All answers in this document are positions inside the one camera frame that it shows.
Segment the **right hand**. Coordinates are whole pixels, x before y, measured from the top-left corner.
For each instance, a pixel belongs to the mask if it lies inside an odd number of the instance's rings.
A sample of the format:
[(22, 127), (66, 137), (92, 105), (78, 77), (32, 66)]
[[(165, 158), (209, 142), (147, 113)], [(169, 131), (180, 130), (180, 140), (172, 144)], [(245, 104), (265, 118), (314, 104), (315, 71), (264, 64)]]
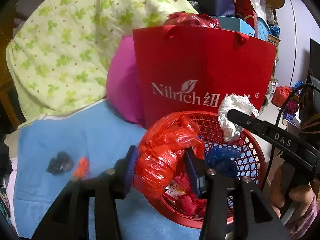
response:
[[(283, 207), (285, 204), (285, 198), (281, 192), (282, 178), (283, 171), (280, 166), (274, 173), (274, 179), (271, 182), (269, 193), (269, 203), (279, 218), (281, 217), (279, 208)], [(306, 214), (308, 208), (312, 204), (314, 192), (309, 185), (300, 185), (292, 189), (289, 196), (294, 202), (299, 203), (298, 208), (295, 210), (291, 218), (293, 220), (299, 220)]]

